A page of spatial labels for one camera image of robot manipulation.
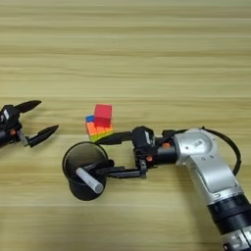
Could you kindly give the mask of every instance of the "colorful block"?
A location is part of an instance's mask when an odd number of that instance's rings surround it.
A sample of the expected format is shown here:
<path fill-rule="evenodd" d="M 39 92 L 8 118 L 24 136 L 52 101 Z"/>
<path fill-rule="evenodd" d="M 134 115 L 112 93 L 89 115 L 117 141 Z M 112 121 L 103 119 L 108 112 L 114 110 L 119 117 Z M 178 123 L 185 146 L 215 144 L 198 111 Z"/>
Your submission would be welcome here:
<path fill-rule="evenodd" d="M 112 120 L 112 110 L 111 105 L 96 105 L 94 112 L 95 126 L 109 127 Z"/>
<path fill-rule="evenodd" d="M 94 125 L 94 122 L 86 123 L 86 129 L 87 129 L 87 133 L 89 135 L 90 141 L 95 142 L 98 139 L 98 132 Z"/>
<path fill-rule="evenodd" d="M 101 137 L 104 137 L 106 136 L 106 130 L 104 127 L 102 126 L 97 126 L 97 132 L 98 132 L 98 139 L 101 138 Z"/>
<path fill-rule="evenodd" d="M 111 135 L 114 133 L 114 127 L 113 125 L 110 125 L 109 127 L 105 127 L 106 129 L 106 136 Z"/>
<path fill-rule="evenodd" d="M 88 122 L 94 122 L 94 115 L 90 115 L 90 116 L 87 116 L 85 117 L 85 121 L 88 123 Z"/>

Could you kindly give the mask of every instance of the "gray marker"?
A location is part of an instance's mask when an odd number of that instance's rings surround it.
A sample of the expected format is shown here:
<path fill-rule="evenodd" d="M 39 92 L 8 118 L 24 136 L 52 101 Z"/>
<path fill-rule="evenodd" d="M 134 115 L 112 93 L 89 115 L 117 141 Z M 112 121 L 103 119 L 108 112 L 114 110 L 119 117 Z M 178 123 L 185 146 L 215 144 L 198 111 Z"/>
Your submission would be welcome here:
<path fill-rule="evenodd" d="M 82 168 L 78 168 L 75 173 L 97 194 L 104 190 L 104 186 L 97 179 L 91 176 Z"/>

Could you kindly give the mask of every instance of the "wood grain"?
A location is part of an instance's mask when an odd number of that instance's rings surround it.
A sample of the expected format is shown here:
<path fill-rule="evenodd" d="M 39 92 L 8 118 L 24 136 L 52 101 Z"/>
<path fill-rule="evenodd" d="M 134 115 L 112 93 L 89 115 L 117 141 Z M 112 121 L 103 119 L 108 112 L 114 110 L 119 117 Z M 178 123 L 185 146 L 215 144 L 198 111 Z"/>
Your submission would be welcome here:
<path fill-rule="evenodd" d="M 111 103 L 116 131 L 207 126 L 230 135 L 251 198 L 250 31 L 248 0 L 1 0 L 0 105 L 43 101 L 22 116 L 27 134 L 60 124 L 36 148 L 1 149 L 1 250 L 222 250 L 185 168 L 109 179 L 87 203 L 71 195 L 61 162 L 87 138 L 83 117 Z M 106 149 L 133 165 L 130 144 Z"/>

